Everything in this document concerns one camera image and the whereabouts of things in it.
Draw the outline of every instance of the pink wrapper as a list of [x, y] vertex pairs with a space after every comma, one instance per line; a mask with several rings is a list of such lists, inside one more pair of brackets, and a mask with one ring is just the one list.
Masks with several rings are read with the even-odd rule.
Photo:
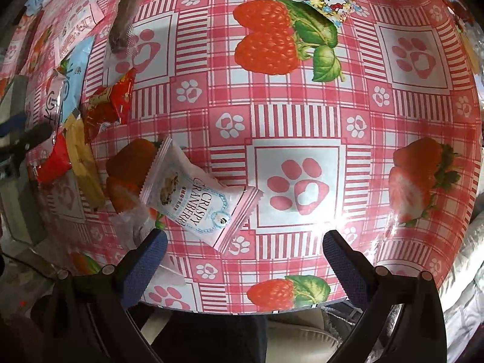
[[54, 39], [54, 58], [57, 67], [103, 18], [103, 11], [96, 0], [82, 0], [71, 9], [64, 28]]
[[223, 252], [262, 197], [256, 187], [226, 187], [193, 165], [170, 137], [158, 150], [140, 200]]

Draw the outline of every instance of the pink paw print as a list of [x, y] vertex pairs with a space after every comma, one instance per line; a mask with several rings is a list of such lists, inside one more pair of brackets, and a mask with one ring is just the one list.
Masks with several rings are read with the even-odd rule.
[[168, 288], [163, 288], [159, 285], [154, 287], [156, 293], [150, 292], [148, 294], [149, 298], [154, 302], [163, 304], [165, 307], [181, 308], [182, 310], [190, 310], [190, 305], [182, 302], [182, 294], [178, 292], [175, 288], [169, 286]]
[[418, 39], [399, 38], [400, 46], [392, 46], [391, 51], [399, 57], [396, 64], [404, 72], [415, 70], [420, 79], [427, 79], [435, 67], [436, 60], [431, 54], [427, 53], [427, 45]]
[[[295, 202], [299, 214], [311, 214], [330, 190], [327, 184], [316, 180], [323, 173], [321, 166], [313, 158], [306, 158], [302, 161], [302, 168], [296, 161], [287, 160], [281, 164], [281, 169], [286, 177], [272, 176], [267, 180], [267, 186], [272, 191], [285, 195], [273, 196], [269, 201], [270, 205], [277, 210], [285, 211]], [[301, 179], [303, 172], [311, 178]], [[292, 196], [291, 188], [294, 191], [294, 199], [287, 196]]]
[[131, 67], [136, 68], [136, 72], [140, 74], [145, 69], [147, 69], [148, 65], [151, 64], [153, 59], [156, 57], [158, 52], [161, 49], [161, 45], [158, 42], [150, 42], [154, 38], [153, 30], [149, 28], [144, 29], [141, 31], [140, 35], [132, 36], [130, 43], [135, 45], [134, 51], [132, 52], [131, 56], [129, 56], [127, 52], [121, 52], [116, 54], [116, 58], [118, 60], [126, 60], [128, 57], [131, 58], [131, 61], [121, 61], [116, 65], [116, 72], [118, 74], [125, 74], [130, 70]]

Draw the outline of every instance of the red candy wrapper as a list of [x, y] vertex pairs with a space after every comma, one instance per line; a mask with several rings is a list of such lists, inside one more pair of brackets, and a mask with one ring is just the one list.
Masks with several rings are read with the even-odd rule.
[[56, 136], [52, 154], [47, 158], [47, 161], [36, 167], [37, 181], [40, 184], [51, 183], [63, 176], [71, 168], [72, 165], [67, 153], [65, 138], [62, 132], [59, 132]]
[[89, 99], [84, 119], [86, 143], [92, 142], [98, 133], [112, 123], [128, 123], [135, 77], [136, 69], [132, 68], [113, 86], [98, 89]]

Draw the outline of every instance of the plastic tablecloth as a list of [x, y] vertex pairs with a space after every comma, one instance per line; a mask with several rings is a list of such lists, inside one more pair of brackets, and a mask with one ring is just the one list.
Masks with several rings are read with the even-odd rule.
[[[83, 1], [53, 0], [45, 8], [34, 42], [50, 25], [52, 36], [29, 82], [31, 124], [42, 118], [43, 88], [55, 65], [52, 40]], [[285, 75], [250, 72], [235, 61], [251, 31], [232, 12], [251, 0], [144, 0], [134, 20], [136, 53], [107, 63], [118, 1], [97, 0], [105, 19], [92, 31], [81, 100], [137, 69], [129, 124], [109, 127], [91, 144], [101, 182], [106, 160], [132, 139], [170, 135], [222, 183], [264, 192], [224, 253], [168, 222], [168, 256], [185, 284], [155, 275], [142, 300], [249, 313], [342, 298], [321, 248], [333, 228], [373, 264], [407, 275], [427, 269], [440, 285], [469, 222], [481, 160], [474, 78], [442, 0], [353, 0], [361, 9], [338, 30], [333, 51], [342, 75], [330, 82], [313, 80], [315, 58]], [[266, 32], [261, 45], [275, 33]], [[405, 175], [415, 167], [406, 170], [395, 152], [417, 157], [424, 170], [432, 151], [408, 146], [421, 138], [452, 149], [458, 161], [437, 164], [441, 173], [452, 172], [446, 189], [436, 184], [414, 196], [399, 184], [418, 185]], [[28, 161], [38, 157], [33, 151]], [[422, 197], [426, 207], [418, 217], [415, 209], [410, 217], [395, 215], [398, 206]], [[72, 172], [40, 191], [39, 200], [52, 247], [68, 253], [66, 259], [117, 263], [125, 254], [110, 223], [110, 202], [92, 212]], [[255, 284], [256, 304], [247, 295]]]

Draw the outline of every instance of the white snack package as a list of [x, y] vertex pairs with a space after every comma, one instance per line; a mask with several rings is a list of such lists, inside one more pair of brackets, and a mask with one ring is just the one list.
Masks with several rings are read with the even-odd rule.
[[170, 137], [148, 172], [140, 200], [223, 252], [262, 197], [256, 187], [227, 187], [193, 165]]

